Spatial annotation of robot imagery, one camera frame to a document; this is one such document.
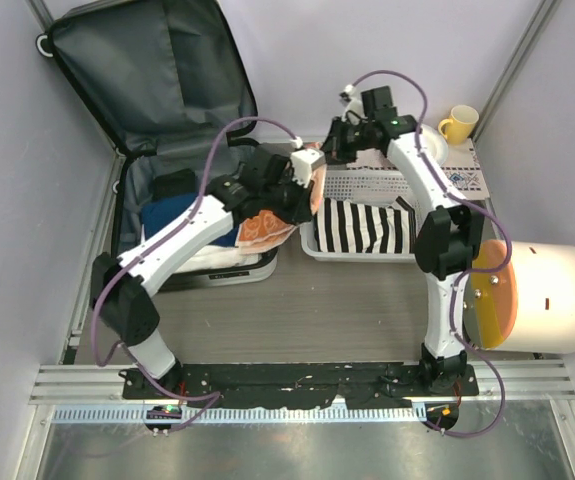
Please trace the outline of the orange white mesh garment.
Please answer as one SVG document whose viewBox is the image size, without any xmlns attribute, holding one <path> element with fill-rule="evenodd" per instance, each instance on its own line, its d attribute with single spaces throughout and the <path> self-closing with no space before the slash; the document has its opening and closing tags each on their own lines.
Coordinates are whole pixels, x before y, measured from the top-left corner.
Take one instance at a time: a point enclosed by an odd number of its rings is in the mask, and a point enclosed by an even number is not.
<svg viewBox="0 0 575 480">
<path fill-rule="evenodd" d="M 257 147 L 252 159 L 243 165 L 238 180 L 252 194 L 251 206 L 249 207 L 251 216 L 239 225 L 235 242 L 235 246 L 243 253 L 266 253 L 283 244 L 301 225 L 287 224 L 279 220 L 273 213 L 261 209 L 262 175 L 282 172 L 290 172 L 292 175 L 293 170 L 289 156 L 294 151 L 296 150 L 289 150 L 278 144 L 262 144 Z M 310 182 L 313 184 L 310 200 L 313 217 L 322 203 L 325 175 L 326 164 L 314 171 Z"/>
</svg>

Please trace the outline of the white plastic mesh basket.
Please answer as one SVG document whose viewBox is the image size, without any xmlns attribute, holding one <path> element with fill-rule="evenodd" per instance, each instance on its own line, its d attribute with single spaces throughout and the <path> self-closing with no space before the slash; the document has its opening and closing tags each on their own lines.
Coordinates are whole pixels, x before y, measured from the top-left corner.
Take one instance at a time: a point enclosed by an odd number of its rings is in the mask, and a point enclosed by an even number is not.
<svg viewBox="0 0 575 480">
<path fill-rule="evenodd" d="M 317 261 L 413 263 L 419 214 L 399 171 L 330 169 L 301 246 Z"/>
</svg>

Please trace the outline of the black white striped garment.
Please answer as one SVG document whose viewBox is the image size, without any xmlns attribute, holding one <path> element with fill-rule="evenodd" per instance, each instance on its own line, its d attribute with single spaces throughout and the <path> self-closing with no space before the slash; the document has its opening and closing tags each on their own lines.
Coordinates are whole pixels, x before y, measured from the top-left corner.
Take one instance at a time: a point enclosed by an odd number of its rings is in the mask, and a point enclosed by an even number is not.
<svg viewBox="0 0 575 480">
<path fill-rule="evenodd" d="M 412 254 L 416 212 L 402 196 L 387 206 L 324 198 L 313 220 L 320 252 Z"/>
</svg>

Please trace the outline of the blue garment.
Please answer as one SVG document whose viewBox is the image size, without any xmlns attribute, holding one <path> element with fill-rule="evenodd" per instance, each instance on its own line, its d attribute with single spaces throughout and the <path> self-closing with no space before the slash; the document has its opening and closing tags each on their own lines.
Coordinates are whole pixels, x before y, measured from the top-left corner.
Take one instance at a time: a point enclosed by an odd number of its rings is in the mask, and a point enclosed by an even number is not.
<svg viewBox="0 0 575 480">
<path fill-rule="evenodd" d="M 140 242 L 144 243 L 179 215 L 183 214 L 192 206 L 196 197 L 196 194 L 182 194 L 145 205 L 140 213 Z"/>
</svg>

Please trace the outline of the black white space suitcase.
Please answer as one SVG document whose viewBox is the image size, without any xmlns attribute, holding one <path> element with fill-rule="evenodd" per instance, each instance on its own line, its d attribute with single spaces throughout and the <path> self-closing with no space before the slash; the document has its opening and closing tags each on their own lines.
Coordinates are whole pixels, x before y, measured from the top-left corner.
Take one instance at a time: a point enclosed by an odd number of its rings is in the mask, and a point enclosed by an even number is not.
<svg viewBox="0 0 575 480">
<path fill-rule="evenodd" d="M 215 1 L 96 1 L 56 20 L 36 46 L 124 159 L 112 257 L 141 244 L 145 205 L 198 195 L 254 153 L 256 100 Z"/>
</svg>

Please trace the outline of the white cylindrical bin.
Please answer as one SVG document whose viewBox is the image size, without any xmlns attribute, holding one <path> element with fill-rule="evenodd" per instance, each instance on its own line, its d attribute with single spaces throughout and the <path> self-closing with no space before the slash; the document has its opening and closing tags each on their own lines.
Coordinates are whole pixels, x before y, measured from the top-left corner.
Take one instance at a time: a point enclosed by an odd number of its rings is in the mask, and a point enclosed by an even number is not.
<svg viewBox="0 0 575 480">
<path fill-rule="evenodd" d="M 510 263 L 471 275 L 467 333 L 485 350 L 575 352 L 575 247 L 512 243 Z"/>
</svg>

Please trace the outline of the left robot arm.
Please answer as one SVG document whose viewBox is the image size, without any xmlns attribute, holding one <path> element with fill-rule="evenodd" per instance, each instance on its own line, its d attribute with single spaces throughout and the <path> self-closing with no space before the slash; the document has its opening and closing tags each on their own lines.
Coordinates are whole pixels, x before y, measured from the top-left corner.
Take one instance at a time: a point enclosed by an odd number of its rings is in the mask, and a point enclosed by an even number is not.
<svg viewBox="0 0 575 480">
<path fill-rule="evenodd" d="M 183 380 L 182 364 L 159 330 L 154 296 L 202 248 L 263 211 L 291 225 L 309 220 L 324 164 L 316 148 L 282 152 L 263 144 L 235 173 L 201 186 L 195 201 L 145 242 L 119 257 L 103 253 L 94 260 L 92 321 L 114 331 L 154 396 L 179 398 Z"/>
</svg>

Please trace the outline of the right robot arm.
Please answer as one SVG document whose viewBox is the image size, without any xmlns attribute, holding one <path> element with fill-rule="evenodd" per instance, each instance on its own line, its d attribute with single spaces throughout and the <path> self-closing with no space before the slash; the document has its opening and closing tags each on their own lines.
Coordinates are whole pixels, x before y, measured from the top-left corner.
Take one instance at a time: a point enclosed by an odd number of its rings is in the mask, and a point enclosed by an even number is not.
<svg viewBox="0 0 575 480">
<path fill-rule="evenodd" d="M 418 380 L 429 394 L 448 393 L 466 375 L 463 300 L 481 246 L 483 216 L 449 186 L 422 144 L 421 122 L 398 113 L 389 88 L 359 92 L 348 85 L 340 97 L 345 110 L 333 119 L 323 143 L 329 163 L 349 164 L 361 151 L 379 151 L 404 176 L 424 216 L 413 248 L 428 286 Z"/>
</svg>

